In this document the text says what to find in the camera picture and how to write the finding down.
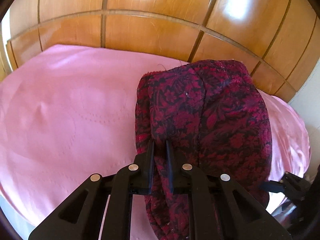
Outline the dark red patterned knit sweater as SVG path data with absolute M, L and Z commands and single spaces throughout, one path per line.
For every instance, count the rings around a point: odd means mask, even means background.
M 232 176 L 256 205 L 234 191 L 246 222 L 267 224 L 268 193 L 261 189 L 271 171 L 272 137 L 264 100 L 246 66 L 234 60 L 203 60 L 164 72 L 145 74 L 137 88 L 136 149 L 158 146 L 146 214 L 158 239 L 189 238 L 186 195 L 169 187 L 166 146 L 203 173 Z

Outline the wooden panelled headboard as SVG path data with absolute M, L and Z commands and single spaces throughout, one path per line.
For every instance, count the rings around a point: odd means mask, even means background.
M 289 101 L 319 60 L 308 0 L 14 0 L 2 24 L 12 70 L 56 44 L 238 60 L 260 90 Z

